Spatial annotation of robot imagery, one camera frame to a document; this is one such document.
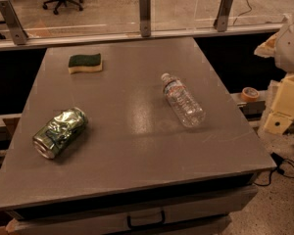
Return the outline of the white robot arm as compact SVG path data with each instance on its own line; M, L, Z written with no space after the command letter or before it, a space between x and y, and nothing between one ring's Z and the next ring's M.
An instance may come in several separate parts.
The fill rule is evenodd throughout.
M275 66L286 72L277 85L264 124L265 131L283 134L294 120L294 13L286 19L279 32L256 48L254 54L263 58L273 57Z

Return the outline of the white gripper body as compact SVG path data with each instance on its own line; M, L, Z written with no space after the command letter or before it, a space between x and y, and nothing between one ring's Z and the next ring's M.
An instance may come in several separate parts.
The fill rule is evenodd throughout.
M294 73L288 73L277 86L270 106L269 120L294 119Z

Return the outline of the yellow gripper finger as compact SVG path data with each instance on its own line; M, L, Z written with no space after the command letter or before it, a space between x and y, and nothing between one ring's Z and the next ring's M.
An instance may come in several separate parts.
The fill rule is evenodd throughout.
M283 134L291 125L292 119L277 113L270 113L265 121L264 130L271 134Z

